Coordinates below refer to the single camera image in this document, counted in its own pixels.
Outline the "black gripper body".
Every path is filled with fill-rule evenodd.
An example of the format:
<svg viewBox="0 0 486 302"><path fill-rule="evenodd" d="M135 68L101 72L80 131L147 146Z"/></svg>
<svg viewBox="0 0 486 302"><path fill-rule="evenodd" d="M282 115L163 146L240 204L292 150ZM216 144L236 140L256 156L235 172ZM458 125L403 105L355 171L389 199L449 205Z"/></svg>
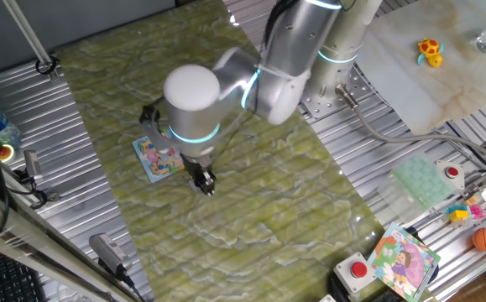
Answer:
<svg viewBox="0 0 486 302"><path fill-rule="evenodd" d="M198 182L205 183L204 173L213 173L212 157L210 155L206 155L200 158L192 158L183 155L182 159L185 169L193 181L197 180Z"/></svg>

